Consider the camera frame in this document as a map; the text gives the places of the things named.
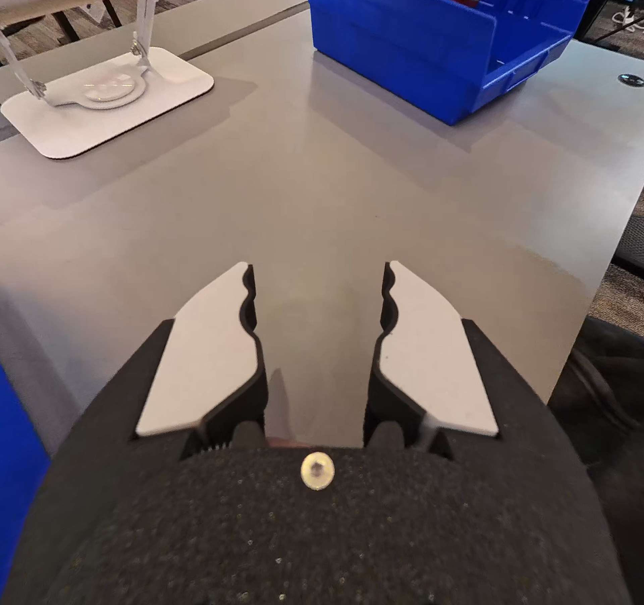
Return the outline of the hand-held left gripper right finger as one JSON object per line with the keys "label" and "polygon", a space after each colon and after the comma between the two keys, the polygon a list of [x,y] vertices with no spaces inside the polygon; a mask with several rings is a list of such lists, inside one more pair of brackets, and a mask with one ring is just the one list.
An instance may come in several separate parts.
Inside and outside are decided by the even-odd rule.
{"label": "hand-held left gripper right finger", "polygon": [[442,431],[496,438],[500,430],[455,307],[399,261],[385,263],[381,295],[364,446],[388,422],[397,424],[404,448],[430,449]]}

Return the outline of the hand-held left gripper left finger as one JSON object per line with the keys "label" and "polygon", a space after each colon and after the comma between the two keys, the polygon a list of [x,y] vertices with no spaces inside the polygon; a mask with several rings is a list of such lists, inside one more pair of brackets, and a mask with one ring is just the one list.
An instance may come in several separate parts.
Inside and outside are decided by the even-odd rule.
{"label": "hand-held left gripper left finger", "polygon": [[238,262],[176,313],[137,436],[205,427],[207,416],[260,372],[260,344],[243,316],[254,293],[252,266]]}

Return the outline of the blue plastic bin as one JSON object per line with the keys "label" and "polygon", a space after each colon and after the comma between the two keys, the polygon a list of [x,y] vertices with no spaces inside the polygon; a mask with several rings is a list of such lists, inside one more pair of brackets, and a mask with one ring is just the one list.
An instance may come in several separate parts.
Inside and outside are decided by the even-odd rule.
{"label": "blue plastic bin", "polygon": [[309,0],[317,51],[454,125],[557,60],[590,0]]}
{"label": "blue plastic bin", "polygon": [[1,369],[1,583],[49,465],[41,439]]}

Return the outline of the white stand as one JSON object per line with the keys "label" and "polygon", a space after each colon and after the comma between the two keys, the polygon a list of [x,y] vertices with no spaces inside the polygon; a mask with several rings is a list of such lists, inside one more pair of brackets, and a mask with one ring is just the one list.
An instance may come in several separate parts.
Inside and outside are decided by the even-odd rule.
{"label": "white stand", "polygon": [[43,157],[62,160],[86,153],[210,92],[212,76],[151,45],[157,2],[137,0],[128,53],[49,83],[29,78],[1,34],[4,55],[26,88],[2,103],[2,116]]}

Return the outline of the grey desk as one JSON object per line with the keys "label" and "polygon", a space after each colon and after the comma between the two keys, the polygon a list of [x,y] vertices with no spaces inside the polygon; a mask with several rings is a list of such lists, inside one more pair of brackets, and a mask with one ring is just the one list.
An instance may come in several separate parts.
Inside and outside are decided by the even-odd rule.
{"label": "grey desk", "polygon": [[214,90],[84,155],[1,130],[1,364],[49,455],[241,261],[271,434],[360,443],[391,260],[549,400],[643,189],[643,60],[570,43],[450,127],[318,54],[303,1],[159,15]]}

